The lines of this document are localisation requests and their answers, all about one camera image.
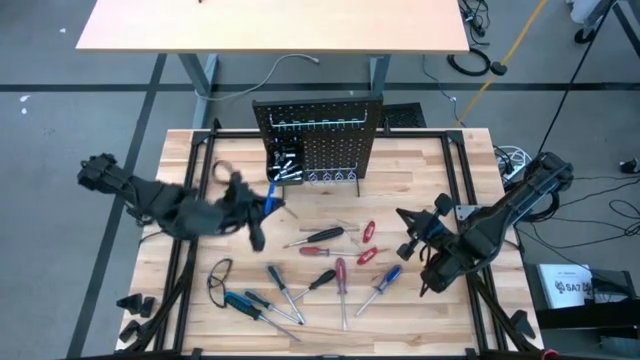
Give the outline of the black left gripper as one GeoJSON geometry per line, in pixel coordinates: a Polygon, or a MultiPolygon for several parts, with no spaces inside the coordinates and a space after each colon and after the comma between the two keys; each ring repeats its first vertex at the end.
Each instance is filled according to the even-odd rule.
{"type": "Polygon", "coordinates": [[[230,174],[228,188],[222,198],[223,220],[219,227],[222,234],[232,234],[247,226],[249,241],[254,252],[262,252],[266,239],[261,223],[273,212],[286,205],[281,198],[267,199],[255,192],[243,181],[241,174],[230,174]]]}

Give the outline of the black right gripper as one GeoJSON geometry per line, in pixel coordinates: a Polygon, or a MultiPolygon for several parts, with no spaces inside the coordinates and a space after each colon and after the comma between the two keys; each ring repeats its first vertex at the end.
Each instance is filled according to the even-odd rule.
{"type": "Polygon", "coordinates": [[[410,211],[397,208],[396,213],[400,216],[406,225],[411,225],[407,229],[410,240],[402,244],[397,249],[397,255],[404,261],[408,261],[415,252],[416,246],[420,242],[429,244],[433,236],[439,235],[445,229],[440,216],[449,214],[453,207],[452,199],[445,193],[441,193],[434,201],[435,210],[428,212],[426,210],[410,211]]]}

